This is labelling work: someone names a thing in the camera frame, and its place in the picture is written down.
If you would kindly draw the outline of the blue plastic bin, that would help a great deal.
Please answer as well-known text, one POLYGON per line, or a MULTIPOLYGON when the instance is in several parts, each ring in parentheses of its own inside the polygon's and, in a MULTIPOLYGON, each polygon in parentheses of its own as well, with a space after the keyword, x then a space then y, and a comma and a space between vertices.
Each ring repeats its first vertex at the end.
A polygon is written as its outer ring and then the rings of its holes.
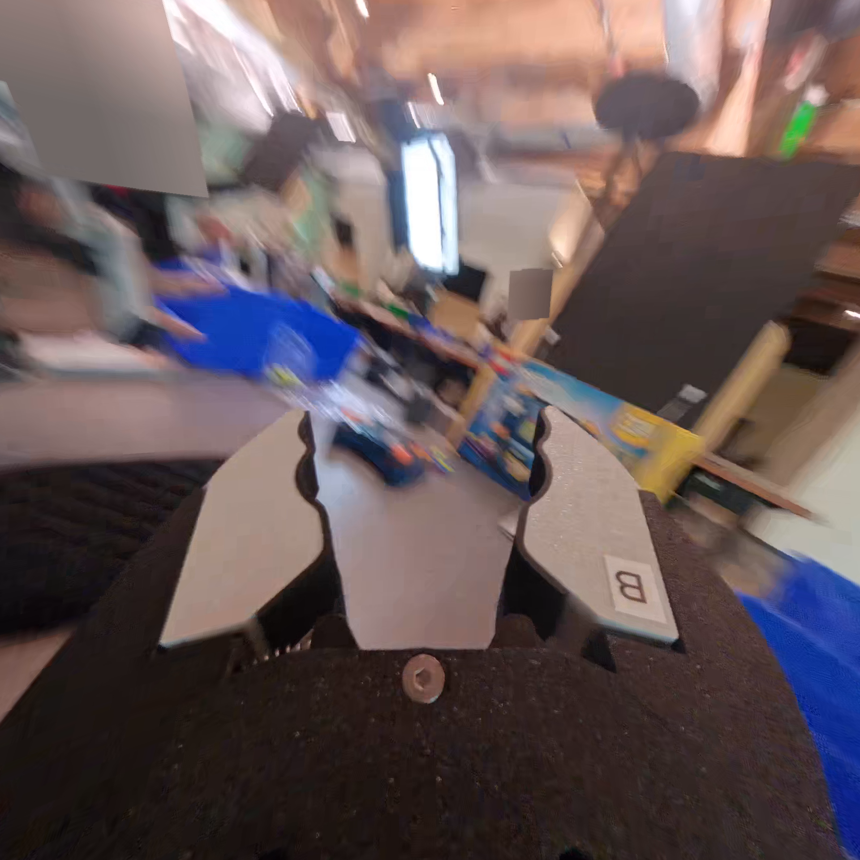
POLYGON ((219 293, 157 298, 156 307, 196 329, 202 340, 165 338, 184 364, 199 371, 262 379, 271 366, 308 383, 335 380, 360 333, 304 301, 229 285, 219 293))
POLYGON ((794 691, 819 751, 849 858, 859 857, 859 586, 786 555, 764 597, 737 592, 794 691))

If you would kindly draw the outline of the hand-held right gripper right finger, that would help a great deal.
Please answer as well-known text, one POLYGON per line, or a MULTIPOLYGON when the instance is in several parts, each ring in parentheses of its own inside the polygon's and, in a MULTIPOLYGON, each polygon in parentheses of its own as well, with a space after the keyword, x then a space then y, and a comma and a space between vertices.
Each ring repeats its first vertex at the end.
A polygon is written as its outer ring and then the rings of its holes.
POLYGON ((636 481, 554 406, 537 418, 529 492, 507 562, 507 615, 575 649, 619 636, 679 650, 636 481))

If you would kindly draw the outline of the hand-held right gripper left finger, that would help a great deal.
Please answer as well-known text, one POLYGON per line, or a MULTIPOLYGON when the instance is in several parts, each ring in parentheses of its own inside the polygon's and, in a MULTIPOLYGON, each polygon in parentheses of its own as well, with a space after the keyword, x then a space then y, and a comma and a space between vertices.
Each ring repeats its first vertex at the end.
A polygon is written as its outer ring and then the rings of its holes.
POLYGON ((279 417, 209 479, 160 634, 177 649, 239 636, 262 660, 340 605, 310 414, 279 417))

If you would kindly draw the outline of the dark round object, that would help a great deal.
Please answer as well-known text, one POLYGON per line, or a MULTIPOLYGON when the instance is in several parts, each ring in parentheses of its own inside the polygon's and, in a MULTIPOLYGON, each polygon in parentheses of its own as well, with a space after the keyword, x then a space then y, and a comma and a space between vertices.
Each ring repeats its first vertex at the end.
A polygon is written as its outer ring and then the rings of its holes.
POLYGON ((647 71, 610 80, 593 104, 597 124, 625 143, 676 137, 699 110, 699 96, 686 82, 647 71))

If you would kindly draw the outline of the bright white screen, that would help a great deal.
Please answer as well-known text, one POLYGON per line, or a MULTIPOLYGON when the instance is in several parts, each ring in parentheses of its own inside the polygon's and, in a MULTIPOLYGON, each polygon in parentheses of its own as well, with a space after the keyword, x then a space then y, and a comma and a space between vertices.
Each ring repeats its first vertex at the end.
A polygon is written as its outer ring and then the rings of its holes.
POLYGON ((442 277, 459 270, 456 160, 445 134, 401 147, 408 250, 418 266, 442 277))

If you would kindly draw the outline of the black panel board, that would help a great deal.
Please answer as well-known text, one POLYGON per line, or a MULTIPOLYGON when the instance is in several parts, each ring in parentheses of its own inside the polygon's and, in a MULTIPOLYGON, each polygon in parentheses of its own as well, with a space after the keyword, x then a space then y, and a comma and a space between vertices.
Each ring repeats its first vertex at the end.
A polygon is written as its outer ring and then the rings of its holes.
POLYGON ((704 401, 761 328, 810 287, 859 189, 842 163, 663 154, 607 231, 544 362, 657 413, 686 386, 704 401))

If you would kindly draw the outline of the colourful toy set box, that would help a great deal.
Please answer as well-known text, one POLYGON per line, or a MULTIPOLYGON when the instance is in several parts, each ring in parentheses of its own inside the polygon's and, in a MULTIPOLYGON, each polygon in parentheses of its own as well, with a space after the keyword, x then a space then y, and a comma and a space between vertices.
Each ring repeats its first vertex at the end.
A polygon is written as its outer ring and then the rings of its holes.
POLYGON ((496 374, 458 453, 525 500, 539 411, 560 409, 629 471, 639 487, 666 502, 704 454, 704 439, 537 360, 496 374))

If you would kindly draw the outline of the black foam-lined case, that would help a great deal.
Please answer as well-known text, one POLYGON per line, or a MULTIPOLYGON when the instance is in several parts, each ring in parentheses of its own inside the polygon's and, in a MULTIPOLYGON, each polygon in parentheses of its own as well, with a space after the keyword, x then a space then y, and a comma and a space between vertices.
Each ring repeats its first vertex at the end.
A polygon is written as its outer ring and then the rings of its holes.
POLYGON ((181 503, 224 463, 76 462, 1 476, 1 635, 85 616, 181 503))

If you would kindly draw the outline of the toy handheld game console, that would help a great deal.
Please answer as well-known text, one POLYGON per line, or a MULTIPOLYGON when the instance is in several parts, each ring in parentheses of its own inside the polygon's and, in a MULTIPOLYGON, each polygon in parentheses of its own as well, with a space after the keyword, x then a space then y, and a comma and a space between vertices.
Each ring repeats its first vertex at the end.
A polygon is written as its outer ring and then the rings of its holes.
POLYGON ((379 422, 340 421, 332 446, 352 453, 372 467, 383 484, 405 489, 424 479, 424 461, 394 430, 379 422))

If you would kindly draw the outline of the wooden desk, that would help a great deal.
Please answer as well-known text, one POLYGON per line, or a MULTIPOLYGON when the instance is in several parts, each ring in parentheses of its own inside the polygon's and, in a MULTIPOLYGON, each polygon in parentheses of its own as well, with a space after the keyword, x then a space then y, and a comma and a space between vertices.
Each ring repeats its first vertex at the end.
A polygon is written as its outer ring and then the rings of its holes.
POLYGON ((820 519, 790 498, 786 489, 714 454, 702 454, 693 460, 684 489, 739 517, 763 508, 786 512, 811 522, 820 519))

